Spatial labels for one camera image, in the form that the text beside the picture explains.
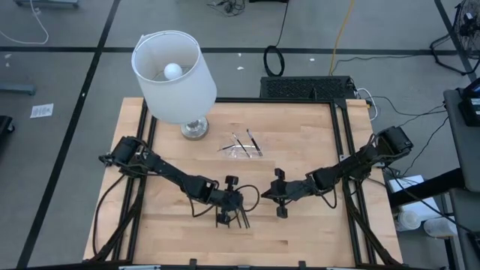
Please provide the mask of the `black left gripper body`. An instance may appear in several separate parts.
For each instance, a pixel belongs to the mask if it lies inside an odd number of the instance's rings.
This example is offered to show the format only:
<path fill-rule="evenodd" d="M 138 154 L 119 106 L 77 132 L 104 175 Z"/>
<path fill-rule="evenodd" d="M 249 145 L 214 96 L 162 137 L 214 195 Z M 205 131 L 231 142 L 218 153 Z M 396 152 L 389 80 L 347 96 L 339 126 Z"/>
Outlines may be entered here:
<path fill-rule="evenodd" d="M 241 193 L 235 189 L 239 178 L 234 175 L 227 175 L 225 178 L 226 189 L 221 190 L 216 182 L 211 194 L 211 204 L 218 207 L 218 225 L 230 227 L 232 221 L 237 221 L 235 210 L 242 204 Z"/>

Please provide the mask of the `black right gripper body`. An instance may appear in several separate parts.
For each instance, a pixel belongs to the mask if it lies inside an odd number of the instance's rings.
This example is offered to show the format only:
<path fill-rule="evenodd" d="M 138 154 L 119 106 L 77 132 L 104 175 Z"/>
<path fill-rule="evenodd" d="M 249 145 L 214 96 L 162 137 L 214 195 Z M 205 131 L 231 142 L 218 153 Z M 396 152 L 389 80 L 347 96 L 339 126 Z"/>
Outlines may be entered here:
<path fill-rule="evenodd" d="M 278 204 L 277 216 L 288 218 L 287 200 L 298 201 L 312 195 L 310 182 L 305 180 L 285 181 L 285 172 L 280 168 L 274 169 L 277 179 L 274 181 L 274 201 Z"/>

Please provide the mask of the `clear acrylic organizer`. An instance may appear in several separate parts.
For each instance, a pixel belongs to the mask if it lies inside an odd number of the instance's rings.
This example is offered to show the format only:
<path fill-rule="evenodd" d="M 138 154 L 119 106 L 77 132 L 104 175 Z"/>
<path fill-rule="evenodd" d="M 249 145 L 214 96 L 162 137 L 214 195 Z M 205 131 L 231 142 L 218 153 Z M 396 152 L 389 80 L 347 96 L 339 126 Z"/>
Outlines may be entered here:
<path fill-rule="evenodd" d="M 257 151 L 256 149 L 254 148 L 254 145 L 253 143 L 251 142 L 251 139 L 249 138 L 247 132 L 236 132 L 235 134 L 237 135 L 237 137 L 240 139 L 241 143 L 244 145 L 244 147 L 247 149 L 247 151 L 249 152 L 249 154 L 251 155 L 251 158 L 248 158 L 248 156 L 245 154 L 245 152 L 243 151 L 243 149 L 241 148 L 241 146 L 239 146 L 239 144 L 236 142 L 236 140 L 234 139 L 233 137 L 233 134 L 231 133 L 225 140 L 224 142 L 222 142 L 220 144 L 220 148 L 224 147 L 224 146 L 229 146 L 229 145 L 232 145 L 232 144 L 236 144 L 238 145 L 238 147 L 236 148 L 231 148 L 231 149 L 227 149 L 225 151 L 218 151 L 217 152 L 220 152 L 222 155 L 224 155 L 225 157 L 227 158 L 235 158 L 235 159 L 255 159 L 255 158 L 262 158 L 260 157 L 258 154 L 257 154 Z M 254 139 L 256 140 L 257 144 L 259 145 L 259 147 L 261 148 L 258 140 L 254 137 Z"/>

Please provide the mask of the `black perforated computer case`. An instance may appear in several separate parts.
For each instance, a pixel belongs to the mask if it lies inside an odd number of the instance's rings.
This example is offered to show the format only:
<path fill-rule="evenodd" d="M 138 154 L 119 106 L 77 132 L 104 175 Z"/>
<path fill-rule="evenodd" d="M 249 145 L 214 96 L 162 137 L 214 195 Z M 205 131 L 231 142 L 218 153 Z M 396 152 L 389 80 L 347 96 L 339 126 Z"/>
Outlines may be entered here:
<path fill-rule="evenodd" d="M 356 99 L 356 87 L 350 76 L 264 76 L 260 80 L 260 96 L 314 100 Z"/>

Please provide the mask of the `white shade silver table lamp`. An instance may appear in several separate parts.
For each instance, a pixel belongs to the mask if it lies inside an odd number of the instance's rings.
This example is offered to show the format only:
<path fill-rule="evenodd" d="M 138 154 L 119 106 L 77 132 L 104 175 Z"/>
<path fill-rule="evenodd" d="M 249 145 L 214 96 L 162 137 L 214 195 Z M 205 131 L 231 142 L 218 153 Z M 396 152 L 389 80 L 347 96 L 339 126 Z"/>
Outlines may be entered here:
<path fill-rule="evenodd" d="M 194 37 L 176 30 L 145 34 L 134 47 L 131 66 L 156 119 L 178 125 L 188 140 L 206 136 L 206 116 L 218 89 Z"/>

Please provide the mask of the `white roll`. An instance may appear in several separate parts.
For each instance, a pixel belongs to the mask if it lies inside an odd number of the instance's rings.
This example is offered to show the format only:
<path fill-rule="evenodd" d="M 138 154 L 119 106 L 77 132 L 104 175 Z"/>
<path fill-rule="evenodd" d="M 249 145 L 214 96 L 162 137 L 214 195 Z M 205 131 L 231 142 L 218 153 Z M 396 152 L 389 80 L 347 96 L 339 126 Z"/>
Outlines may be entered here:
<path fill-rule="evenodd" d="M 395 219 L 395 228 L 398 232 L 417 230 L 421 223 L 420 217 L 414 211 L 402 211 Z"/>
<path fill-rule="evenodd" d="M 445 217 L 426 220 L 423 228 L 430 237 L 434 238 L 448 238 L 458 234 L 456 225 Z"/>

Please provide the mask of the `grey desk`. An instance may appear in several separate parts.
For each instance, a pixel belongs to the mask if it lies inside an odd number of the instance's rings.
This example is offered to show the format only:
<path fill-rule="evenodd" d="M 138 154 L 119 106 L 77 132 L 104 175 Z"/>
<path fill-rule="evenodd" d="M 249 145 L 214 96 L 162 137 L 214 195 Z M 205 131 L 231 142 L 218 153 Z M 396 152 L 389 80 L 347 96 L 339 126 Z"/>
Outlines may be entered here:
<path fill-rule="evenodd" d="M 463 174 L 463 187 L 450 191 L 456 221 L 480 233 L 480 127 L 466 125 L 458 104 L 458 91 L 443 92 L 457 159 Z"/>

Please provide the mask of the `black device with labels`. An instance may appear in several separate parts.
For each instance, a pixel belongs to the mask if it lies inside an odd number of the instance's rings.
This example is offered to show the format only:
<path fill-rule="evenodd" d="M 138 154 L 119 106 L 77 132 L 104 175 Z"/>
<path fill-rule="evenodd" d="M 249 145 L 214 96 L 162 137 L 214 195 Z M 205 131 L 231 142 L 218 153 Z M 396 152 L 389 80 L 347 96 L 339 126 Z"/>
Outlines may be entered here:
<path fill-rule="evenodd" d="M 458 109 L 467 126 L 480 127 L 480 78 L 460 91 Z"/>

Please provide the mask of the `white paper sheet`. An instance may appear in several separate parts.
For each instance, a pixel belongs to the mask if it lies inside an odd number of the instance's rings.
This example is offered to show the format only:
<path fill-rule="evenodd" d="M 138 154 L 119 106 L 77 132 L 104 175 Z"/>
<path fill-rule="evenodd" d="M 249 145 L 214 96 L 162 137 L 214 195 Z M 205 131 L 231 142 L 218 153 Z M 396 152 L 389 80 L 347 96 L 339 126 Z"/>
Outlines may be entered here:
<path fill-rule="evenodd" d="M 53 103 L 36 105 L 31 108 L 31 119 L 50 117 L 53 114 Z"/>

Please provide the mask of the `black floor fan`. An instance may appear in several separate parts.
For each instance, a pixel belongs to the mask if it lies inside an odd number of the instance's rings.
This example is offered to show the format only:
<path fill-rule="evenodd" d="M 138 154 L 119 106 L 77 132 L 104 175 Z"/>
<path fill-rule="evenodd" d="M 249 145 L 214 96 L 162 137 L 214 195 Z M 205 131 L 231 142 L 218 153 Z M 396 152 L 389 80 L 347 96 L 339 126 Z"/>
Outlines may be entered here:
<path fill-rule="evenodd" d="M 480 67 L 480 0 L 461 0 L 454 9 L 454 20 L 447 27 L 448 33 L 434 40 L 430 44 L 430 51 L 438 65 L 466 76 Z M 459 70 L 440 61 L 436 48 L 446 41 L 457 43 L 460 54 L 477 61 L 471 71 Z"/>

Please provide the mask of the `black aluminium table frame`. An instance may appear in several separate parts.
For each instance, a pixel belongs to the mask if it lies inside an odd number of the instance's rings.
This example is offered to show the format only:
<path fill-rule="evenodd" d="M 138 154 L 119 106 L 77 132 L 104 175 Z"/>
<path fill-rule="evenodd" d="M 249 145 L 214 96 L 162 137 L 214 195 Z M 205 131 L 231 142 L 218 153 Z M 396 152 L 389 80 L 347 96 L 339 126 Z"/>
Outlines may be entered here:
<path fill-rule="evenodd" d="M 249 208 L 250 228 L 237 221 L 215 227 L 215 213 L 190 204 L 169 181 L 147 181 L 133 261 L 139 264 L 201 266 L 353 266 L 344 195 L 309 196 L 289 205 L 280 219 L 276 206 L 257 199 L 281 168 L 289 180 L 303 179 L 319 167 L 336 164 L 330 108 L 316 103 L 262 103 L 232 99 L 216 103 L 208 114 L 210 131 L 188 141 L 171 124 L 158 122 L 153 149 L 180 170 L 222 182 L 237 176 Z M 231 134 L 251 129 L 263 157 L 235 159 L 217 152 Z"/>

